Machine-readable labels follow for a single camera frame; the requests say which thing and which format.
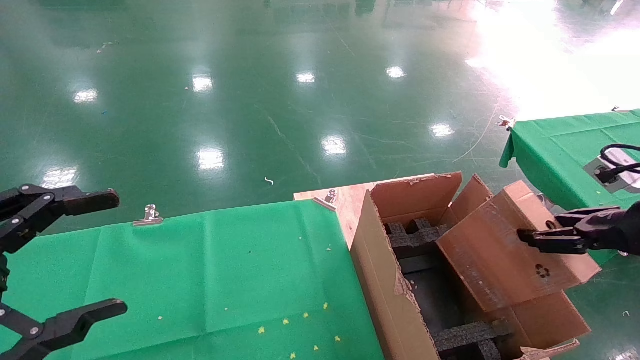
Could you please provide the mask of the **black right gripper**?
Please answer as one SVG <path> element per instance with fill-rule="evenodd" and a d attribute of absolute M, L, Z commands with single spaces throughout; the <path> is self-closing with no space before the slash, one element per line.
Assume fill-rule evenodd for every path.
<path fill-rule="evenodd" d="M 591 207 L 556 214 L 562 228 L 533 231 L 517 230 L 520 241 L 540 253 L 553 255 L 585 255 L 591 250 L 612 249 L 623 253 L 640 252 L 640 203 L 627 210 L 619 206 Z M 575 229 L 596 229 L 594 240 Z"/>

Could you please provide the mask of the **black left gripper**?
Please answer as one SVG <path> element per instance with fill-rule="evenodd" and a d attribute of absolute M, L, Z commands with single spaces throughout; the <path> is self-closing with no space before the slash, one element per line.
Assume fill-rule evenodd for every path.
<path fill-rule="evenodd" d="M 0 194 L 0 295 L 10 276 L 4 253 L 14 254 L 64 216 L 93 214 L 118 208 L 114 189 L 86 193 L 77 186 L 48 189 L 23 184 Z M 84 342 L 91 327 L 128 312 L 122 300 L 111 298 L 61 312 L 43 323 L 2 303 L 0 324 L 21 338 L 0 356 L 2 360 L 44 360 L 51 353 Z"/>

